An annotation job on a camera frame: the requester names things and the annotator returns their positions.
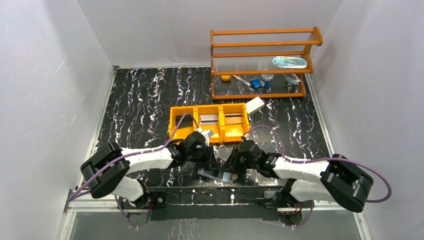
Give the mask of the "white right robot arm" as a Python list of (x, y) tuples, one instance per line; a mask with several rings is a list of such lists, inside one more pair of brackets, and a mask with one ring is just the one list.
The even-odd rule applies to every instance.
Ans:
[(326, 201), (360, 213), (374, 184), (369, 174), (343, 155), (335, 154), (329, 160), (300, 159), (265, 152), (252, 140), (235, 147), (221, 168), (237, 175), (251, 169), (266, 178), (286, 180), (281, 191), (272, 197), (276, 205)]

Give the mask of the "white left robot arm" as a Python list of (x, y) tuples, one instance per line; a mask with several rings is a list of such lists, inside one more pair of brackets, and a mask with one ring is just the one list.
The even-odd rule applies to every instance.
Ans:
[(86, 160), (80, 171), (91, 197), (100, 199), (115, 195), (136, 203), (146, 200), (149, 191), (139, 180), (128, 174), (150, 169), (173, 169), (192, 162), (206, 167), (213, 158), (209, 144), (211, 129), (194, 131), (184, 139), (175, 139), (157, 148), (120, 148), (109, 143)]

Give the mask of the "yellow three-compartment organizer tray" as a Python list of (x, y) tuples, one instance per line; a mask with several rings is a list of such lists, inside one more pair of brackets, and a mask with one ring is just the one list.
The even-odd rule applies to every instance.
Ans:
[(173, 106), (169, 112), (168, 135), (184, 139), (194, 131), (211, 130), (213, 144), (239, 142), (251, 130), (245, 103)]

